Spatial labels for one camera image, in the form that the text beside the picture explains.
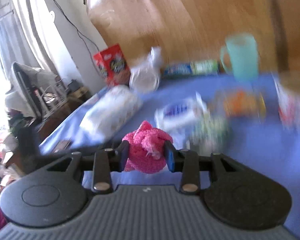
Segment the green blue toothpaste box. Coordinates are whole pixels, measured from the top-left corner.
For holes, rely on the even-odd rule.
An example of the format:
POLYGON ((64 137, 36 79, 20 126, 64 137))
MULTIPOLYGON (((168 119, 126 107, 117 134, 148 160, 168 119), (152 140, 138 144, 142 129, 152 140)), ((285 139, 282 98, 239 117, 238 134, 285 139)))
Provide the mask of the green blue toothpaste box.
POLYGON ((164 78, 177 78, 188 76, 207 76, 219 74, 217 60, 192 61, 189 63, 176 63, 168 65, 162 72, 164 78))

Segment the white red food can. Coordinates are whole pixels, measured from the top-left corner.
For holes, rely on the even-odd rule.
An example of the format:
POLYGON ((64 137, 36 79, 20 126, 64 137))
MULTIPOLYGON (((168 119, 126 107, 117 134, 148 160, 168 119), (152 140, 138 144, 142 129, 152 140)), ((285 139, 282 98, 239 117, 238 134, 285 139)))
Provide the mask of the white red food can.
POLYGON ((274 82, 283 126, 300 130, 300 72, 282 72, 274 82))

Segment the plastic cups in bag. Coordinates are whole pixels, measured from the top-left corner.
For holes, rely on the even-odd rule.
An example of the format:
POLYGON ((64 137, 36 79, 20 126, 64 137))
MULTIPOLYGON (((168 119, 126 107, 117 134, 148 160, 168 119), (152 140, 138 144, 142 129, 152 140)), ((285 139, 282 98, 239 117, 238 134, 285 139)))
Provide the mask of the plastic cups in bag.
POLYGON ((152 47, 146 59, 130 70, 129 87, 140 94, 156 91, 160 84, 160 69, 163 65, 161 48, 152 47))

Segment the mooncake pastry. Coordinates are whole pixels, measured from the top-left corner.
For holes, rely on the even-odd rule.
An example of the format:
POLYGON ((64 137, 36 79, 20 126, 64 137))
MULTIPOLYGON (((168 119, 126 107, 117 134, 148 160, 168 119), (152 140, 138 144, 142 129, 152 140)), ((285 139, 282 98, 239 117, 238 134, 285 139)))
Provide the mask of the mooncake pastry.
POLYGON ((266 117, 266 104, 261 93, 245 89, 232 89, 217 92, 211 109, 227 118, 266 117))

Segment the wooden panel board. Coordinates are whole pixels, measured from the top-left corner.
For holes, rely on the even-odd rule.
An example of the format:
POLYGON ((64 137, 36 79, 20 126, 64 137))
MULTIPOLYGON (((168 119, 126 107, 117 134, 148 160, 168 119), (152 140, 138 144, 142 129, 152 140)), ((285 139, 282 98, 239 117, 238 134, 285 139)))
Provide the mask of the wooden panel board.
POLYGON ((138 65, 152 47, 167 63, 219 59, 232 34, 250 33, 259 68, 276 68, 269 0, 85 0, 87 15, 107 46, 119 44, 138 65))

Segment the teal plastic mug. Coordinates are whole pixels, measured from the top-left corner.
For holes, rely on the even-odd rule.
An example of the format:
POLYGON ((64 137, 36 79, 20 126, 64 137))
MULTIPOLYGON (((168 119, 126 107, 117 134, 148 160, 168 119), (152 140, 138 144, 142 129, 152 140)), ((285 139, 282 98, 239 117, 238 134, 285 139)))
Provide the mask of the teal plastic mug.
POLYGON ((226 74, 236 80, 250 81, 258 77, 258 48, 253 35, 240 33, 225 39, 220 61, 226 74))

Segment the large white tissue pack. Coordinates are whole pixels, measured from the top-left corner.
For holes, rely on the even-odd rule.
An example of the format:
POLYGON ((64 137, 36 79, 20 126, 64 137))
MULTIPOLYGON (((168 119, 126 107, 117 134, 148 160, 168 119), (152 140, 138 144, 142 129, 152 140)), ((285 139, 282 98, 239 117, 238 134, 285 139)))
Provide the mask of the large white tissue pack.
POLYGON ((106 92, 83 117, 80 129, 96 142, 106 142, 142 107, 142 100, 127 86, 106 92))

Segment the green pocket tissue pack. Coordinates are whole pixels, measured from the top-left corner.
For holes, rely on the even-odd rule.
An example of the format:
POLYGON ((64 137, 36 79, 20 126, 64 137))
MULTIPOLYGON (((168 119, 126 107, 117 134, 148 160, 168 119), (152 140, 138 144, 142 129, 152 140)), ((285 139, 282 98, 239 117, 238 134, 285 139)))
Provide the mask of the green pocket tissue pack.
POLYGON ((200 156, 223 153, 231 137, 227 118, 206 114, 195 125, 187 145, 200 156))

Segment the white wet wipes packet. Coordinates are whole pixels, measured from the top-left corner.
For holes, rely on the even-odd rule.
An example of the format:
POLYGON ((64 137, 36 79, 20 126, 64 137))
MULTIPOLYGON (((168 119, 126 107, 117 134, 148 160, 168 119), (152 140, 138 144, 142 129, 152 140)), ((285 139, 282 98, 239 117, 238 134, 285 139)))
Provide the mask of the white wet wipes packet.
POLYGON ((158 129, 170 132, 194 124, 207 112, 207 103, 196 92, 195 97, 185 98, 157 109, 154 120, 158 129))

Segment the red cereal box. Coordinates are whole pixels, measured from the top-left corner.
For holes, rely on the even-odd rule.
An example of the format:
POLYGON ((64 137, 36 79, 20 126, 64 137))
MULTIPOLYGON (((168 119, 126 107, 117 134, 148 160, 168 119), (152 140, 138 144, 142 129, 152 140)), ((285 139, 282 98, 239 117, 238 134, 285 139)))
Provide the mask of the red cereal box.
POLYGON ((130 68, 119 44, 93 56, 96 69, 108 87, 129 85, 130 68))

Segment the pink fluffy knitted toy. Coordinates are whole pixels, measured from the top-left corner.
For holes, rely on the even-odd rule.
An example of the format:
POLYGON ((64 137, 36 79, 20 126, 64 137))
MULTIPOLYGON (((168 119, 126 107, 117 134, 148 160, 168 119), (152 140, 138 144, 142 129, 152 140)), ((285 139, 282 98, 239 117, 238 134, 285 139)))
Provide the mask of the pink fluffy knitted toy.
POLYGON ((136 170, 154 174, 166 166, 164 143, 173 142, 173 138, 165 131, 143 121, 137 130, 126 134, 122 140, 129 142, 126 172, 136 170))

